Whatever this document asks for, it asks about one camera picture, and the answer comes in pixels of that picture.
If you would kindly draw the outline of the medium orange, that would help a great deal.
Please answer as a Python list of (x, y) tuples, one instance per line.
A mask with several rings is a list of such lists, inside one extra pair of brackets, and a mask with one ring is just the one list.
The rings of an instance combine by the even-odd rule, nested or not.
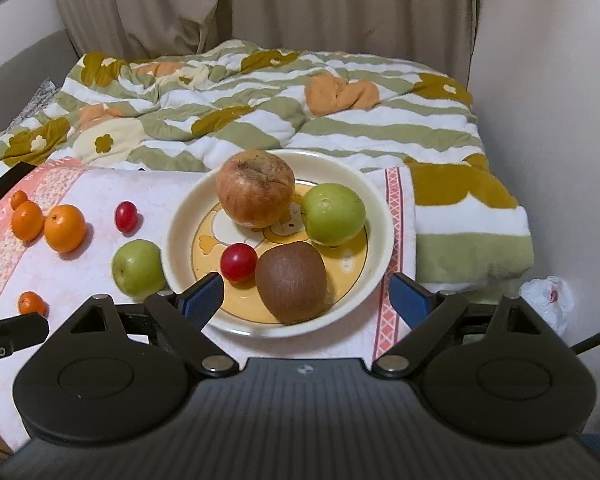
[(23, 242), (32, 242), (41, 233), (44, 226), (44, 214), (41, 208), (30, 200), (20, 204), (12, 213), (10, 228), (12, 234)]

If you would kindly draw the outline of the green white striped blanket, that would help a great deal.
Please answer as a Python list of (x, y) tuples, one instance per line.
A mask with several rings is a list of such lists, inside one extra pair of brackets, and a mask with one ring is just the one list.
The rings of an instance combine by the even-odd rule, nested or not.
[(397, 58), (242, 40), (135, 62), (90, 52), (46, 107), (0, 132), (0, 177), (67, 156), (202, 174), (250, 148), (325, 154), (366, 174), (410, 170), (424, 284), (472, 289), (532, 267), (527, 211), (492, 174), (471, 94)]

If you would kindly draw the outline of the beige curtain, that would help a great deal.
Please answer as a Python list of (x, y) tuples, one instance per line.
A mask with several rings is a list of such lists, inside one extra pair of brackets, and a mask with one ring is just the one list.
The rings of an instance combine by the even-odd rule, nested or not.
[(56, 0), (81, 53), (158, 58), (242, 39), (406, 58), (466, 82), (478, 0)]

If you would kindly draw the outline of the pink white floral towel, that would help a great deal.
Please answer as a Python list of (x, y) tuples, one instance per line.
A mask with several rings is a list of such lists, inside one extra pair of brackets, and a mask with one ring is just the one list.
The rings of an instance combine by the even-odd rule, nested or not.
[[(336, 359), (371, 361), (389, 350), (408, 331), (390, 304), (392, 274), (413, 275), (416, 268), (414, 186), (406, 167), (381, 169), (389, 175), (388, 204), (393, 220), (393, 253), (377, 297), (362, 309), (314, 332), (287, 338), (253, 338), (211, 326), (206, 336), (238, 362), (250, 358)], [(368, 172), (378, 174), (381, 170)], [(9, 200), (0, 201), (0, 320), (18, 313), (23, 292), (36, 292), (47, 304), (51, 328), (58, 328), (97, 294), (117, 304), (136, 300), (117, 288), (112, 258), (128, 238), (114, 223), (116, 207), (128, 200), (137, 206), (136, 240), (150, 240), (161, 252), (174, 210), (190, 187), (206, 174), (196, 172), (100, 169), (67, 158), (39, 166), (20, 183), (21, 191), (42, 210), (73, 205), (84, 215), (86, 237), (73, 252), (58, 254), (44, 237), (18, 240), (12, 229)]]

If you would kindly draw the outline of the grey patterned pillow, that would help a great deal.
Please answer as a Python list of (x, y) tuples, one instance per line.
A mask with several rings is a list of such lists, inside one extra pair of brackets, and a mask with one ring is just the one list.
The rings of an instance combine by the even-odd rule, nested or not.
[(38, 114), (41, 110), (50, 104), (56, 96), (59, 89), (56, 84), (50, 79), (45, 78), (38, 88), (35, 90), (34, 95), (30, 97), (29, 102), (23, 107), (18, 115), (12, 120), (8, 128), (14, 128), (20, 125), (24, 120), (33, 117)]

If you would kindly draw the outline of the red cherry tomato on plate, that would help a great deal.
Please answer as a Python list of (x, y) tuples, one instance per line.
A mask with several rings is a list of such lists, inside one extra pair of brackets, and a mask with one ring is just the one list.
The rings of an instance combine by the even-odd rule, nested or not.
[(258, 263), (257, 252), (245, 243), (228, 246), (220, 259), (221, 274), (232, 283), (249, 280)]

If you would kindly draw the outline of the small mandarin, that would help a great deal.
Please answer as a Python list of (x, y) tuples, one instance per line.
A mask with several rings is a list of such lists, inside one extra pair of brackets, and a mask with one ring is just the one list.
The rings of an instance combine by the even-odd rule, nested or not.
[(16, 210), (19, 206), (27, 203), (29, 197), (26, 192), (21, 190), (16, 191), (12, 194), (12, 197), (9, 200), (9, 205), (12, 207), (12, 210)]
[(22, 315), (29, 313), (47, 315), (47, 304), (36, 292), (23, 292), (18, 298), (17, 307)]

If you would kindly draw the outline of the green apple on towel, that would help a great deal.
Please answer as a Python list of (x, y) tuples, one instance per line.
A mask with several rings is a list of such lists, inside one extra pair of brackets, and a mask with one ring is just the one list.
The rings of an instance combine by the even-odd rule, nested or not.
[(131, 240), (114, 254), (111, 272), (117, 288), (135, 300), (166, 288), (160, 248), (150, 240)]

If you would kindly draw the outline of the grey sofa backrest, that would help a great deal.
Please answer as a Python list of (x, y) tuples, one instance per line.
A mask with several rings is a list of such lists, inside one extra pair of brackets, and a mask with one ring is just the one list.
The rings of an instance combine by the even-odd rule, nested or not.
[(0, 66), (0, 131), (30, 101), (45, 79), (60, 87), (77, 60), (68, 34), (60, 30)]

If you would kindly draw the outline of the cream plate with yellow print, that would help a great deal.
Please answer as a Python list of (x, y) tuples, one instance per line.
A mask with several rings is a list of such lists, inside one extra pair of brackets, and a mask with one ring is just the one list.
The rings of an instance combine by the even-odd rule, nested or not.
[(244, 243), (263, 255), (277, 246), (307, 242), (300, 206), (303, 196), (315, 185), (339, 183), (350, 188), (364, 203), (366, 223), (346, 244), (319, 249), (327, 275), (327, 308), (320, 316), (284, 325), (265, 307), (252, 281), (225, 283), (222, 306), (210, 321), (212, 327), (225, 333), (287, 338), (321, 330), (377, 297), (390, 264), (396, 237), (388, 204), (387, 171), (362, 174), (337, 159), (311, 152), (280, 151), (277, 155), (294, 172), (296, 194), (279, 222), (261, 231), (230, 220), (216, 194), (213, 172), (190, 187), (174, 210), (161, 248), (163, 272), (173, 290), (182, 292), (208, 273), (219, 271), (222, 253), (232, 245)]

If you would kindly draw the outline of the green apple on plate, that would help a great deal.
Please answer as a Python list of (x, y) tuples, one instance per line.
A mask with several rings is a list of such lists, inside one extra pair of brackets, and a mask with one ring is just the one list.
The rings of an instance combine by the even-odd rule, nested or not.
[(301, 218), (306, 235), (323, 246), (339, 246), (355, 238), (365, 226), (362, 198), (338, 183), (322, 183), (302, 197)]

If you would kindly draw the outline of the red-yellow apple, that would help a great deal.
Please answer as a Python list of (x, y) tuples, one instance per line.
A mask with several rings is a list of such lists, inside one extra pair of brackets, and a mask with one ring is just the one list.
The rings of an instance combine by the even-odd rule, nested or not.
[(240, 226), (264, 229), (288, 211), (296, 180), (280, 157), (245, 150), (227, 159), (215, 174), (215, 191), (226, 214)]

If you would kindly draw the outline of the large orange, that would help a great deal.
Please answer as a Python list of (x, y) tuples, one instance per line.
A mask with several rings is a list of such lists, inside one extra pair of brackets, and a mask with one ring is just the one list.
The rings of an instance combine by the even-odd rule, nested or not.
[(58, 205), (47, 215), (43, 234), (46, 243), (58, 254), (78, 248), (86, 237), (84, 215), (73, 205)]

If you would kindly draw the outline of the brown kiwi fruit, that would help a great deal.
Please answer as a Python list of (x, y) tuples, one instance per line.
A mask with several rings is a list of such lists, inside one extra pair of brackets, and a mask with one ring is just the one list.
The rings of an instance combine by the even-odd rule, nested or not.
[(285, 325), (312, 320), (328, 308), (324, 261), (307, 242), (279, 245), (264, 252), (254, 278), (263, 304)]

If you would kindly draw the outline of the white plastic bag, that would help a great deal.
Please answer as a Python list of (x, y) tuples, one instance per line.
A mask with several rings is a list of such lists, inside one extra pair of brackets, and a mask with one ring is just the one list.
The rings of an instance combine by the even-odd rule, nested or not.
[(559, 276), (535, 278), (519, 287), (519, 295), (559, 336), (564, 336), (574, 308), (567, 282)]

